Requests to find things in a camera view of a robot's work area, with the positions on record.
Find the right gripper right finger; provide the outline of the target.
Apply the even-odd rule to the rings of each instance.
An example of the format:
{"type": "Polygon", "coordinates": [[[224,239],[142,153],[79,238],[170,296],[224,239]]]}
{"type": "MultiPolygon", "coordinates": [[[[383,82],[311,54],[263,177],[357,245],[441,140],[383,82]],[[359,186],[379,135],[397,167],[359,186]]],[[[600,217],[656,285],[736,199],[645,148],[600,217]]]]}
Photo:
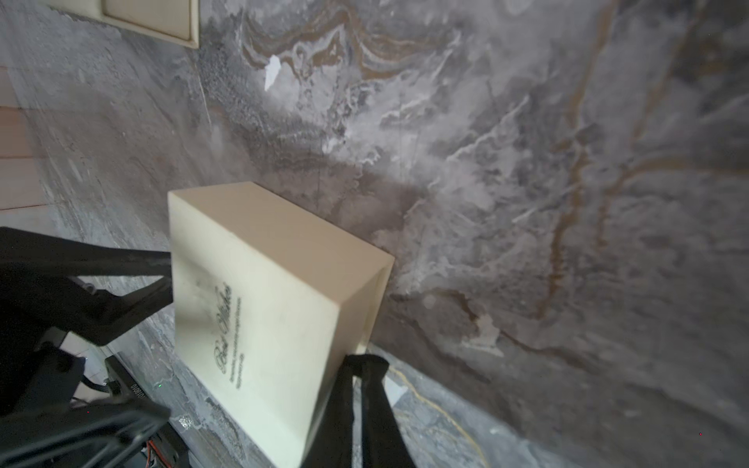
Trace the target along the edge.
{"type": "Polygon", "coordinates": [[[363,466],[415,468],[383,386],[389,363],[376,355],[360,362],[363,466]]]}

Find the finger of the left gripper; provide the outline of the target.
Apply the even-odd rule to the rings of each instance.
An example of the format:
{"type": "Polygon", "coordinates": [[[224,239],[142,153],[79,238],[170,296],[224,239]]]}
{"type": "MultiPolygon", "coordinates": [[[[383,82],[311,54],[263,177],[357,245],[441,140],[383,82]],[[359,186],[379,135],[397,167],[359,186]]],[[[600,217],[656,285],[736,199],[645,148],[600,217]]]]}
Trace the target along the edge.
{"type": "Polygon", "coordinates": [[[76,333],[106,345],[173,302],[168,252],[115,249],[1,229],[1,313],[42,329],[76,333]],[[156,277],[117,296],[88,290],[83,277],[156,277]]]}

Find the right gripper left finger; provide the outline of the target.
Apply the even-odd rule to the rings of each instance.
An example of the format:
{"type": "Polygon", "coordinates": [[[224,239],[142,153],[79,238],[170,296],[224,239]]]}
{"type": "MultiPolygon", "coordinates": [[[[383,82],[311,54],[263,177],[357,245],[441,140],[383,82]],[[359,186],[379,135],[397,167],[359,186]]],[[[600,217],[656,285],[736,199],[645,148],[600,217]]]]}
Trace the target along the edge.
{"type": "Polygon", "coordinates": [[[355,356],[347,356],[323,412],[302,468],[350,468],[353,450],[355,356]]]}

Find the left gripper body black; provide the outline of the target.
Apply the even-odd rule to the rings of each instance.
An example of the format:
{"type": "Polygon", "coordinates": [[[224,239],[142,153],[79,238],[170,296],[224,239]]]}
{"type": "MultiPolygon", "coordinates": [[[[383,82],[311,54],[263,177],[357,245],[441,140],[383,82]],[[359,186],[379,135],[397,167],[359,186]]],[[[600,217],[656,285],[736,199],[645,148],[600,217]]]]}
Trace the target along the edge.
{"type": "Polygon", "coordinates": [[[64,336],[2,331],[1,464],[4,467],[187,467],[171,412],[115,358],[99,383],[64,336]]]}

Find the cream drawer jewelry box front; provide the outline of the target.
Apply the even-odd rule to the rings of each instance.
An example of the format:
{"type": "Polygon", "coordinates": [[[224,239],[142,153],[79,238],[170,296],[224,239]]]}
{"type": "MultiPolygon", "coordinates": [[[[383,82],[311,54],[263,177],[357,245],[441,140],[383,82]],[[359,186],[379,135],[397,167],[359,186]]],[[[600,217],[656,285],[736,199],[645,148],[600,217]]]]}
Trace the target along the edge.
{"type": "Polygon", "coordinates": [[[199,48],[198,0],[55,0],[43,4],[191,49],[199,48]]]}

